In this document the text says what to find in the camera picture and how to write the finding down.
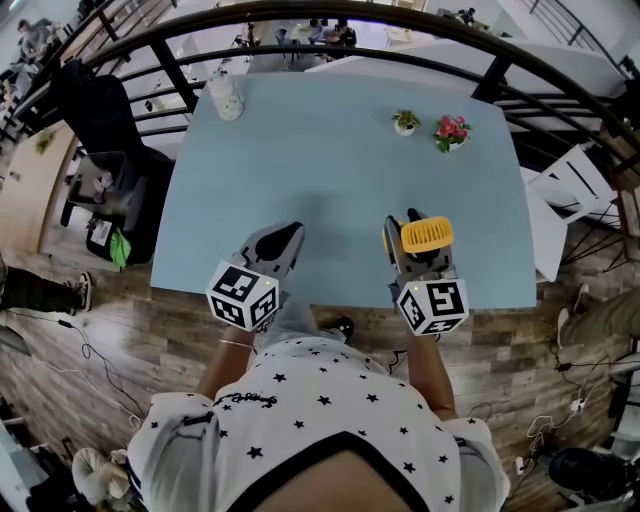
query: black metal railing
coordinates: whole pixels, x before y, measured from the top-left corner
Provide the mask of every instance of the black metal railing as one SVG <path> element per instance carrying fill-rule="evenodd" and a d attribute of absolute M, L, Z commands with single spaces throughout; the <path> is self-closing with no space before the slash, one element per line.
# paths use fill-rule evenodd
<path fill-rule="evenodd" d="M 562 44 L 578 46 L 601 53 L 611 65 L 625 78 L 623 67 L 616 62 L 593 32 L 560 0 L 522 0 L 534 15 L 549 29 L 549 32 Z"/>
<path fill-rule="evenodd" d="M 314 18 L 348 18 L 381 22 L 391 26 L 426 32 L 486 52 L 494 56 L 494 61 L 487 72 L 481 75 L 450 64 L 413 55 L 357 47 L 267 45 L 227 48 L 176 59 L 167 44 L 167 40 L 170 38 L 220 26 L 270 20 Z M 164 22 L 140 34 L 120 39 L 105 46 L 101 51 L 89 56 L 85 60 L 85 64 L 93 69 L 99 69 L 105 64 L 117 63 L 124 55 L 142 48 L 150 48 L 155 54 L 158 64 L 121 76 L 121 80 L 128 82 L 164 72 L 169 78 L 171 86 L 137 94 L 129 98 L 130 102 L 136 103 L 177 94 L 182 99 L 184 106 L 145 113 L 139 115 L 136 118 L 137 121 L 149 121 L 162 117 L 185 117 L 184 114 L 192 113 L 195 110 L 198 101 L 195 91 L 204 87 L 205 82 L 200 80 L 189 83 L 181 66 L 246 55 L 315 54 L 321 52 L 335 56 L 346 54 L 403 63 L 445 73 L 477 84 L 472 95 L 474 98 L 488 103 L 497 103 L 504 109 L 506 119 L 511 125 L 523 129 L 529 134 L 543 137 L 545 142 L 548 142 L 548 144 L 531 144 L 527 140 L 519 140 L 514 135 L 519 157 L 521 154 L 536 152 L 541 158 L 557 159 L 576 143 L 591 140 L 602 147 L 605 153 L 608 153 L 615 161 L 616 171 L 631 168 L 640 160 L 637 155 L 625 159 L 607 140 L 600 138 L 598 134 L 599 123 L 596 128 L 589 126 L 589 122 L 593 123 L 595 120 L 604 122 L 612 131 L 619 133 L 630 147 L 640 154 L 640 142 L 629 128 L 606 107 L 605 102 L 608 102 L 608 99 L 594 97 L 556 68 L 515 45 L 466 27 L 456 21 L 413 10 L 347 0 L 324 0 L 315 3 L 305 0 L 264 0 L 245 3 L 202 11 Z M 560 92 L 530 94 L 510 86 L 505 76 L 512 67 L 519 67 L 532 73 Z M 31 113 L 31 120 L 39 120 L 44 125 L 55 122 L 59 118 L 55 105 L 47 105 L 46 99 L 47 89 L 44 87 L 27 98 L 18 107 L 16 115 L 28 116 Z M 563 128 L 555 130 L 542 128 L 536 122 L 536 118 L 541 117 L 553 117 L 563 123 Z M 141 135 L 151 136 L 184 131 L 188 127 L 188 116 L 186 118 L 187 123 L 185 124 L 148 129 L 142 131 Z M 521 165 L 528 166 L 522 158 Z M 610 178 L 607 172 L 610 167 L 610 162 L 609 164 L 603 162 L 601 165 L 601 170 L 607 179 Z"/>

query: bracelet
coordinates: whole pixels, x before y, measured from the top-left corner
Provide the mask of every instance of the bracelet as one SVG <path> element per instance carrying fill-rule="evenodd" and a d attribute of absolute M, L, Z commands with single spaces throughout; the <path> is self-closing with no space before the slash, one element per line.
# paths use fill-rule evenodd
<path fill-rule="evenodd" d="M 225 340 L 220 339 L 220 343 L 226 343 L 227 345 L 238 345 L 239 347 L 249 348 L 253 350 L 253 345 L 245 345 L 244 343 L 240 343 L 239 341 Z"/>

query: person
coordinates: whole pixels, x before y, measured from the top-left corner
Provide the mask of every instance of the person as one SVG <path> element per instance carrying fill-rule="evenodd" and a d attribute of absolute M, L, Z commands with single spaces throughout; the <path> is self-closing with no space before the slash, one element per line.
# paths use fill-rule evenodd
<path fill-rule="evenodd" d="M 91 286 L 88 272 L 83 272 L 75 284 L 58 284 L 5 265 L 0 254 L 0 310 L 25 308 L 73 316 L 78 310 L 91 309 Z"/>
<path fill-rule="evenodd" d="M 322 39 L 322 25 L 318 20 L 309 20 L 309 42 L 315 44 Z"/>
<path fill-rule="evenodd" d="M 558 347 L 601 343 L 611 336 L 640 338 L 640 288 L 634 288 L 608 301 L 589 294 L 583 284 L 573 306 L 573 318 L 564 308 L 558 316 Z"/>
<path fill-rule="evenodd" d="M 353 330 L 321 331 L 291 300 L 266 333 L 228 327 L 196 391 L 155 395 L 129 444 L 147 509 L 500 510 L 491 433 L 457 417 L 435 338 L 408 335 L 406 383 L 350 347 Z"/>
<path fill-rule="evenodd" d="M 473 15 L 476 13 L 476 10 L 471 7 L 470 9 L 460 9 L 458 11 L 458 15 L 456 16 L 456 18 L 458 18 L 462 23 L 464 23 L 465 25 L 473 25 L 473 22 L 475 21 Z"/>
<path fill-rule="evenodd" d="M 38 61 L 47 53 L 47 45 L 55 32 L 53 21 L 42 18 L 33 25 L 20 20 L 18 31 L 22 34 L 22 51 L 29 62 Z"/>

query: floor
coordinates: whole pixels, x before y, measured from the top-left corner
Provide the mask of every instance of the floor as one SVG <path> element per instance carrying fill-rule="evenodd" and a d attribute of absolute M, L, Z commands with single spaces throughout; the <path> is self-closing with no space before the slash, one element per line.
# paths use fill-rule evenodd
<path fill-rule="evenodd" d="M 572 239 L 576 240 L 583 229 L 579 225 L 572 229 Z M 468 414 L 483 404 L 474 414 L 488 418 L 496 448 L 514 486 L 520 481 L 514 474 L 514 458 L 528 454 L 531 440 L 526 431 L 532 420 L 549 414 L 559 423 L 578 394 L 577 386 L 563 381 L 554 371 L 555 360 L 549 352 L 559 310 L 575 300 L 579 282 L 589 282 L 592 292 L 603 298 L 638 282 L 638 271 L 630 264 L 608 274 L 600 272 L 616 252 L 612 247 L 581 260 L 562 270 L 559 283 L 540 285 L 537 308 L 476 311 L 463 327 L 440 341 L 459 413 Z M 3 256 L 8 264 L 59 281 L 80 272 L 46 256 L 9 251 Z M 121 274 L 96 272 L 94 278 L 97 286 L 93 310 L 70 320 L 113 362 L 116 383 L 143 410 L 154 393 L 193 389 L 218 346 L 216 339 L 222 329 L 212 318 L 204 297 L 151 289 L 150 265 Z M 314 307 L 314 312 L 320 322 L 341 313 L 352 316 L 356 324 L 354 345 L 385 365 L 398 359 L 399 364 L 392 366 L 394 375 L 406 378 L 404 356 L 396 357 L 393 352 L 402 348 L 403 320 L 392 310 Z M 69 320 L 64 315 L 42 316 L 47 320 Z M 49 443 L 59 453 L 63 453 L 61 440 L 65 437 L 71 438 L 75 449 L 93 446 L 109 451 L 126 446 L 135 432 L 130 415 L 104 395 L 121 401 L 133 412 L 137 412 L 136 406 L 108 385 L 97 357 L 82 357 L 83 339 L 79 332 L 47 320 L 0 313 L 0 324 L 20 332 L 33 353 L 27 357 L 0 347 L 0 392 L 13 404 L 16 414 L 25 417 L 37 440 Z M 591 347 L 565 347 L 560 357 L 563 362 L 587 363 L 605 355 L 614 359 L 628 351 L 628 341 L 622 340 Z M 101 393 L 78 373 L 57 373 L 40 362 L 61 370 L 85 372 Z M 604 368 L 596 367 L 593 372 L 574 368 L 568 377 L 575 382 L 585 379 L 588 393 L 601 382 Z M 604 441 L 611 429 L 607 418 L 611 391 L 608 384 L 594 389 L 583 415 L 559 430 L 558 436 L 576 446 Z M 508 510 L 562 510 L 556 491 L 544 469 L 535 468 Z"/>

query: table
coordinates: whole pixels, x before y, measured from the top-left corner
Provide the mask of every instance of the table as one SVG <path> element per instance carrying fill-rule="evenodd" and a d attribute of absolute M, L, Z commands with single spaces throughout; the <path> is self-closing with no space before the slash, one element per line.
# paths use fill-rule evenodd
<path fill-rule="evenodd" d="M 203 94 L 162 217 L 152 286 L 204 293 L 221 259 L 264 226 L 298 220 L 306 241 L 287 287 L 316 304 L 390 307 L 387 215 L 448 217 L 472 308 L 535 306 L 524 184 L 500 109 L 439 88 L 377 77 L 236 77 L 245 111 L 221 121 Z M 411 137 L 391 116 L 411 108 Z M 465 116 L 473 138 L 441 154 L 429 126 Z"/>
<path fill-rule="evenodd" d="M 398 46 L 401 44 L 417 44 L 429 43 L 435 41 L 435 37 L 424 32 L 416 32 L 414 30 L 405 30 L 398 27 L 389 27 L 385 29 L 387 33 L 387 47 Z"/>
<path fill-rule="evenodd" d="M 36 152 L 38 134 L 16 148 L 0 193 L 1 249 L 41 250 L 58 186 L 77 147 L 66 123 L 52 130 L 55 136 L 44 154 Z"/>

